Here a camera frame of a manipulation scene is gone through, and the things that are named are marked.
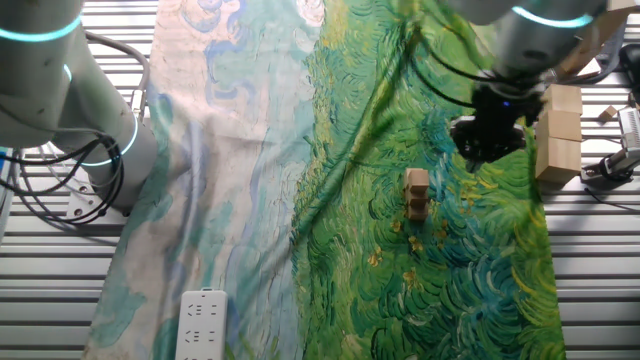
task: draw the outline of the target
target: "power strip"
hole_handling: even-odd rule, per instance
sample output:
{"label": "power strip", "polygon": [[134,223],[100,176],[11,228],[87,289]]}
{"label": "power strip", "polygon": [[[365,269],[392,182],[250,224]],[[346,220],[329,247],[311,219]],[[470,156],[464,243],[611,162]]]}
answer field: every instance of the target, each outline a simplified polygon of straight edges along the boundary
{"label": "power strip", "polygon": [[186,291],[180,303],[176,360],[224,359],[227,293]]}

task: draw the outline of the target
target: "green paint strokes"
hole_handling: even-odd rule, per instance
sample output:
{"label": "green paint strokes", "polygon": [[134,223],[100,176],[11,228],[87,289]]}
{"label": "green paint strokes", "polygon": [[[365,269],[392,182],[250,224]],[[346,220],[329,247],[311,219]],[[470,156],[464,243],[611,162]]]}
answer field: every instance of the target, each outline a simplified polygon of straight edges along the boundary
{"label": "green paint strokes", "polygon": [[[476,174],[448,136],[486,66],[471,27],[436,0],[326,0],[306,60],[315,124],[298,186],[293,269],[309,359],[560,359],[564,343],[535,146]],[[405,218],[402,176],[430,171],[430,217]]]}
{"label": "green paint strokes", "polygon": [[121,269],[111,271],[110,279],[104,286],[104,294],[91,328],[91,340],[97,347],[115,344],[131,323],[135,312],[147,301],[144,295],[131,293],[126,274]]}
{"label": "green paint strokes", "polygon": [[153,340],[151,360],[174,359],[176,357],[176,339],[178,337],[178,319],[165,320]]}

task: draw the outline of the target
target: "wooden cube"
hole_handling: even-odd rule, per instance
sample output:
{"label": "wooden cube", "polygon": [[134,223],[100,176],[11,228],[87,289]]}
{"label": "wooden cube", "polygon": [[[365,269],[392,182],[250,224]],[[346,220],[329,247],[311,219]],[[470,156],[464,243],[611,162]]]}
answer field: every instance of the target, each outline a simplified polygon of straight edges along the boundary
{"label": "wooden cube", "polygon": [[582,141],[580,114],[567,111],[547,110],[538,119],[536,133],[540,137]]}
{"label": "wooden cube", "polygon": [[404,172],[404,189],[415,193],[424,193],[429,189],[429,171],[424,169],[406,169]]}
{"label": "wooden cube", "polygon": [[536,179],[566,184],[580,174],[581,142],[539,136],[537,143]]}
{"label": "wooden cube", "polygon": [[542,96],[545,110],[567,111],[582,115],[582,91],[577,86],[552,84]]}
{"label": "wooden cube", "polygon": [[409,189],[404,190],[405,199],[407,200],[407,205],[424,207],[429,202],[429,194],[427,191],[424,192],[414,192]]}
{"label": "wooden cube", "polygon": [[407,209],[407,218],[411,221],[425,221],[429,217],[429,208],[427,206],[409,206]]}
{"label": "wooden cube", "polygon": [[598,116],[598,120],[611,121],[617,114],[618,110],[616,110],[616,108],[614,108],[613,106],[609,106],[605,111],[602,112],[602,114],[600,114],[600,116]]}

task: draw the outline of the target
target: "metal slat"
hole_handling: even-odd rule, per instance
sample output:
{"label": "metal slat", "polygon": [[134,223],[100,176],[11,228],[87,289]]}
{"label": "metal slat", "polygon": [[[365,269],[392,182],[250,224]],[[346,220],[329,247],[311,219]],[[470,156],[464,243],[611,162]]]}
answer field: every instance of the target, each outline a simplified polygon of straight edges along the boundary
{"label": "metal slat", "polygon": [[620,348],[625,347],[640,350],[640,326],[569,326],[562,332],[567,350],[623,350]]}
{"label": "metal slat", "polygon": [[633,302],[561,303],[564,324],[640,324],[640,307]]}
{"label": "metal slat", "polygon": [[0,301],[66,301],[69,303],[98,302],[99,290],[67,290],[67,289],[0,289]]}
{"label": "metal slat", "polygon": [[88,337],[88,326],[0,326],[0,349],[63,347],[81,350]]}
{"label": "metal slat", "polygon": [[116,246],[119,238],[113,237],[70,237],[70,236],[5,236],[2,246],[22,245],[22,246]]}
{"label": "metal slat", "polygon": [[0,350],[0,360],[80,360],[82,351],[68,350]]}
{"label": "metal slat", "polygon": [[43,325],[84,323],[90,325],[95,303],[11,303],[0,302],[0,324]]}
{"label": "metal slat", "polygon": [[100,279],[109,270],[111,259],[103,258],[2,258],[0,278]]}
{"label": "metal slat", "polygon": [[635,257],[554,258],[553,267],[558,279],[640,277],[640,261]]}
{"label": "metal slat", "polygon": [[567,351],[567,360],[638,360],[640,350]]}
{"label": "metal slat", "polygon": [[10,246],[0,247],[0,257],[108,257],[113,246]]}

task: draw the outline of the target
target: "metal grating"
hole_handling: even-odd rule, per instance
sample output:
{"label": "metal grating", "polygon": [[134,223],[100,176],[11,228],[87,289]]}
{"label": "metal grating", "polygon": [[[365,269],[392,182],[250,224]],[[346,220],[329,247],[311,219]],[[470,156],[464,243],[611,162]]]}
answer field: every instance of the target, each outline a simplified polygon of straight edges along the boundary
{"label": "metal grating", "polygon": [[[157,1],[87,1],[90,31],[151,51]],[[640,42],[640,15],[629,20],[627,42]],[[109,79],[126,99],[141,76],[135,60],[91,44]],[[616,152],[617,121],[601,124],[609,105],[625,106],[628,90],[612,75],[583,89],[583,163]],[[59,167],[61,175],[66,171]],[[48,169],[34,168],[36,186],[53,184]],[[603,200],[638,208],[629,212],[599,204],[574,179],[543,199],[554,254],[560,312],[570,360],[640,359],[640,180]],[[44,200],[61,213],[69,193]],[[79,359],[103,281],[118,242],[118,229],[87,240],[47,226],[14,199],[0,246],[0,359]]]}

